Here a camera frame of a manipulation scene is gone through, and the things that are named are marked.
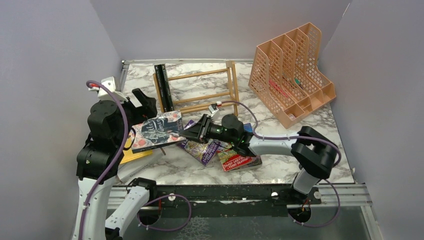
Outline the yellow book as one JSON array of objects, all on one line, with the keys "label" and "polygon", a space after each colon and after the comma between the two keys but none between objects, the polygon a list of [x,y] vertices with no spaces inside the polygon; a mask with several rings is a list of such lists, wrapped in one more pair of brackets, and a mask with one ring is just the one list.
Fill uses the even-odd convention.
[{"label": "yellow book", "polygon": [[137,160],[137,159],[140,159],[140,158],[149,156],[149,155],[151,155],[153,153],[152,150],[147,150],[147,151],[133,153],[133,151],[132,151],[132,149],[130,147],[131,142],[132,142],[131,139],[128,138],[127,141],[126,141],[126,143],[125,143],[125,148],[123,150],[124,156],[123,156],[123,158],[122,158],[122,160],[120,162],[120,165],[123,165],[123,164],[126,164],[128,162],[131,162],[131,161],[134,161],[134,160]]}]

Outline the black moon and sixpence book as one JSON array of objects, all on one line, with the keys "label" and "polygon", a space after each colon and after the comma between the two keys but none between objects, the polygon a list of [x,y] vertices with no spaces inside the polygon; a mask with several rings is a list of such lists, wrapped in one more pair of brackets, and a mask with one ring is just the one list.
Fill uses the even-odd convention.
[{"label": "black moon and sixpence book", "polygon": [[163,72],[163,68],[161,64],[154,65],[155,69],[155,76],[156,76],[156,82],[159,89],[159,96],[161,100],[162,105],[162,112],[169,112],[171,110],[169,103],[168,103],[168,94],[165,88],[165,76]]}]

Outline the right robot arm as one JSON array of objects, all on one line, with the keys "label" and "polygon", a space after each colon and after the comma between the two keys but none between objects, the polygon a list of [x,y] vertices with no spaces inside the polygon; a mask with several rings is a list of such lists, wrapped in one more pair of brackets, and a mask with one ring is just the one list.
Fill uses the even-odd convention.
[{"label": "right robot arm", "polygon": [[285,136],[258,135],[247,131],[244,124],[234,115],[225,115],[220,124],[204,114],[194,125],[180,131],[180,136],[197,143],[207,143],[210,139],[232,145],[241,156],[263,155],[292,156],[301,165],[288,190],[289,199],[300,204],[309,196],[312,188],[321,180],[330,177],[340,154],[339,148],[329,139],[309,126]]}]

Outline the floral little women book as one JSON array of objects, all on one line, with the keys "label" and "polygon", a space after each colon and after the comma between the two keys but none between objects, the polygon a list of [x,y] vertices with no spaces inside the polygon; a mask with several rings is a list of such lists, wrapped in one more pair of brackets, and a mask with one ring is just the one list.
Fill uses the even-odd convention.
[{"label": "floral little women book", "polygon": [[135,130],[131,133],[133,153],[162,148],[186,140],[180,135],[184,125],[179,110],[159,113],[154,118],[134,125],[132,129]]}]

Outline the green alice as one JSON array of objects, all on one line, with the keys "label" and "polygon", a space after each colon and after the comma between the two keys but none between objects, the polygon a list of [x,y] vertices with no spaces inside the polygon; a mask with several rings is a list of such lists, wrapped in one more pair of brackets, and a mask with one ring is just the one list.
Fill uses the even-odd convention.
[{"label": "green alice", "polygon": [[171,89],[169,85],[169,79],[168,79],[165,64],[160,65],[160,75],[161,75],[161,81],[162,81],[162,88],[164,90],[167,112],[174,111],[175,108],[173,104],[173,99],[171,95]]}]

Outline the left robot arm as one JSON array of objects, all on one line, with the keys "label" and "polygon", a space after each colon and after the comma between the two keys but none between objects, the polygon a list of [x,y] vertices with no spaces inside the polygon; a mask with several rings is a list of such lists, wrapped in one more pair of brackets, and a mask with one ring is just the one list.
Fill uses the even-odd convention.
[{"label": "left robot arm", "polygon": [[90,109],[90,133],[76,158],[79,201],[74,240],[121,240],[139,209],[157,200],[156,182],[138,178],[124,202],[107,216],[128,135],[134,125],[157,116],[155,98],[139,88],[132,93],[141,106],[134,106],[127,97],[124,102],[99,100]]}]

